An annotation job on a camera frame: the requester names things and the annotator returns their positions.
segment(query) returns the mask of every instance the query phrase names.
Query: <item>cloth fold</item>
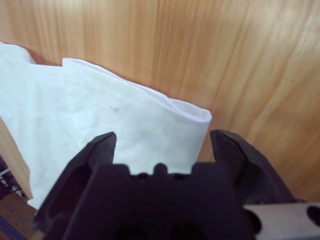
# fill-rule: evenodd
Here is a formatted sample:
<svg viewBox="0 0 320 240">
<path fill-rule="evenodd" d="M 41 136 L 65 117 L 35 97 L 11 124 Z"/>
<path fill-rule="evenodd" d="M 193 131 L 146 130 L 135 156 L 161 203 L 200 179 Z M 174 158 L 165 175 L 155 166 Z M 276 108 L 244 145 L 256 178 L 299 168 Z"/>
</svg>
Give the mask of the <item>cloth fold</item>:
<svg viewBox="0 0 320 240">
<path fill-rule="evenodd" d="M 0 71 L 0 116 L 30 169 L 28 204 L 36 209 L 69 160 L 110 131 L 117 135 L 114 163 L 131 174 L 152 174 L 157 163 L 189 173 L 212 118 L 80 59 L 37 65 L 24 48 L 0 44 Z"/>
</svg>

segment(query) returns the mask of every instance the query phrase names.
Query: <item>hole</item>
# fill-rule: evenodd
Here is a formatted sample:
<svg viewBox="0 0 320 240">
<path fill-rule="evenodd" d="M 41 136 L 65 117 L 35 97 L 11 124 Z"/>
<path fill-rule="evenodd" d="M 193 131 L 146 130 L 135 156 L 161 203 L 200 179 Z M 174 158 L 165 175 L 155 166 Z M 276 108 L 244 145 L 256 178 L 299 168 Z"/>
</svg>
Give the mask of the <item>hole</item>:
<svg viewBox="0 0 320 240">
<path fill-rule="evenodd" d="M 186 222 L 172 229 L 169 240 L 205 240 L 205 237 L 197 224 Z"/>
<path fill-rule="evenodd" d="M 250 211 L 248 209 L 245 209 L 245 213 L 251 223 L 254 234 L 258 234 L 262 228 L 259 217 L 253 211 Z"/>
<path fill-rule="evenodd" d="M 139 181 L 139 182 L 144 182 L 145 180 L 147 180 L 147 178 L 149 177 L 149 175 L 147 173 L 140 173 L 138 175 L 131 175 L 131 178 L 135 181 Z"/>
<path fill-rule="evenodd" d="M 126 226 L 121 228 L 114 240 L 147 240 L 146 231 L 139 226 Z"/>
<path fill-rule="evenodd" d="M 189 175 L 181 174 L 181 173 L 174 173 L 174 174 L 172 174 L 172 177 L 175 180 L 185 180 L 185 179 L 189 178 Z"/>
<path fill-rule="evenodd" d="M 307 208 L 306 213 L 310 220 L 320 227 L 320 207 L 317 206 L 310 206 Z"/>
</svg>

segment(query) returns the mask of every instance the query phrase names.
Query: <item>wooden surface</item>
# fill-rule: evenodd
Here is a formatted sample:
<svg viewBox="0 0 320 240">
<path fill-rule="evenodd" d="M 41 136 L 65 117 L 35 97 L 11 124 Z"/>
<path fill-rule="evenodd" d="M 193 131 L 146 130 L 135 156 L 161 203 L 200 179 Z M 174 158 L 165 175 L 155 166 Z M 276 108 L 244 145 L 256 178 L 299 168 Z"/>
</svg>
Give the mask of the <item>wooden surface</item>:
<svg viewBox="0 0 320 240">
<path fill-rule="evenodd" d="M 209 109 L 320 200 L 320 0 L 0 0 L 0 40 Z M 207 138 L 200 161 L 212 161 Z"/>
<path fill-rule="evenodd" d="M 25 195 L 32 199 L 32 193 L 29 184 L 29 168 L 22 158 L 17 145 L 4 121 L 0 117 L 0 155 L 5 161 L 7 167 L 11 170 L 17 183 L 23 189 Z"/>
</svg>

